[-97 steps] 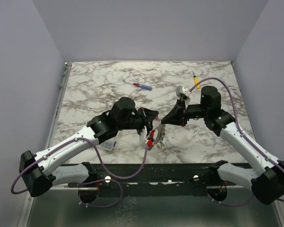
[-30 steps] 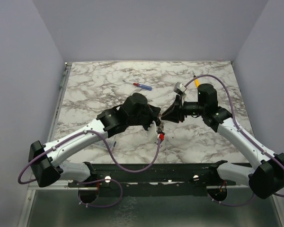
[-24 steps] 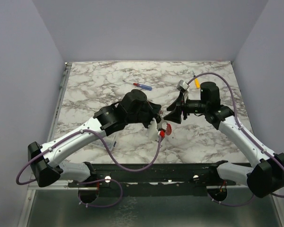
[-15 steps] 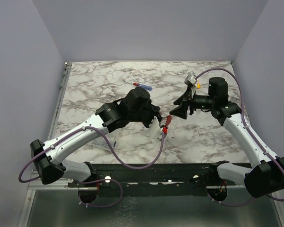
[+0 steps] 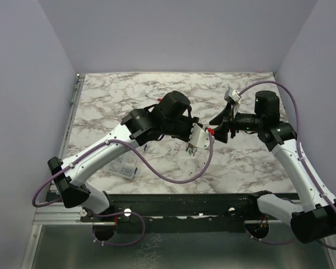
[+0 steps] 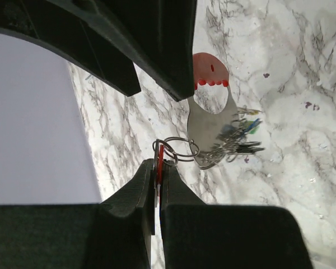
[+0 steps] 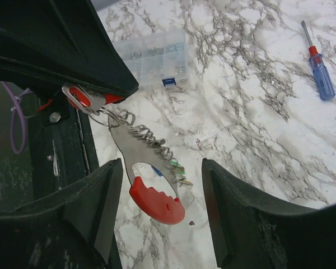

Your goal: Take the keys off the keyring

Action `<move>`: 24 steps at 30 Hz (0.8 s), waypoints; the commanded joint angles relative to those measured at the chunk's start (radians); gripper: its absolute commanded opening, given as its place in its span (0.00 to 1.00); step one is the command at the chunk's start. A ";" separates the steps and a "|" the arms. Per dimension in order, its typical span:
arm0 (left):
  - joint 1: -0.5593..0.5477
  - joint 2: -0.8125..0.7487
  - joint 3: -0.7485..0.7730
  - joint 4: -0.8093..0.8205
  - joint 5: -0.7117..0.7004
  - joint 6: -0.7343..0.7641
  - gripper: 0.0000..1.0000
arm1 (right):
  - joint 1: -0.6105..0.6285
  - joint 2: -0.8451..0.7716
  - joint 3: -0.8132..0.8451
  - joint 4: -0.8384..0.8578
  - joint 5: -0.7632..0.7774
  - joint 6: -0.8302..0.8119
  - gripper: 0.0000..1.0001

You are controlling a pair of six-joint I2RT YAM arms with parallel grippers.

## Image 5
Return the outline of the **grey key organizer red handle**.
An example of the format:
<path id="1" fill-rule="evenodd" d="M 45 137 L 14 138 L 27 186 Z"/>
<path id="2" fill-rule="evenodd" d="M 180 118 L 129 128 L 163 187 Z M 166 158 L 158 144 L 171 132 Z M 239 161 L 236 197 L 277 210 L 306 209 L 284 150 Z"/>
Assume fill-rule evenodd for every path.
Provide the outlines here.
<path id="1" fill-rule="evenodd" d="M 186 152 L 190 155 L 190 156 L 195 156 L 196 152 L 197 152 L 197 147 L 193 146 L 192 144 L 187 144 L 186 147 Z"/>

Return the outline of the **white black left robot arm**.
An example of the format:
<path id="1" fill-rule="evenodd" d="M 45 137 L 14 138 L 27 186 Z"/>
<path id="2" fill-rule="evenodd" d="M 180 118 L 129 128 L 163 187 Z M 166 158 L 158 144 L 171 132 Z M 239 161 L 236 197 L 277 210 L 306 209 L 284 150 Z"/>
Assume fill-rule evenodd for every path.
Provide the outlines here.
<path id="1" fill-rule="evenodd" d="M 98 191 L 87 180 L 120 155 L 139 148 L 161 136 L 171 136 L 189 142 L 193 125 L 190 100 L 178 91 L 166 94 L 158 103 L 133 109 L 106 136 L 93 145 L 64 160 L 53 157 L 48 167 L 66 208 L 83 206 L 93 211 L 100 221 L 112 216 L 108 195 Z"/>

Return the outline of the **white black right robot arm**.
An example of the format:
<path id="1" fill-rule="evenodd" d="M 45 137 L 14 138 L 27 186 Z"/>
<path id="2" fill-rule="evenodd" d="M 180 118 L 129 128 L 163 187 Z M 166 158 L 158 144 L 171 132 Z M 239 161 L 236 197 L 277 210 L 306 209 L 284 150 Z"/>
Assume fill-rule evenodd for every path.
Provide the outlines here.
<path id="1" fill-rule="evenodd" d="M 336 234 L 336 197 L 297 145 L 295 130 L 280 120 L 277 94 L 258 91 L 253 114 L 237 111 L 240 99 L 238 91 L 226 91 L 224 110 L 210 121 L 215 127 L 215 139 L 226 143 L 240 131 L 256 132 L 283 166 L 300 199 L 300 204 L 295 205 L 269 191 L 256 192 L 248 198 L 247 215 L 252 219 L 259 219 L 264 214 L 275 217 L 289 225 L 301 243 Z"/>

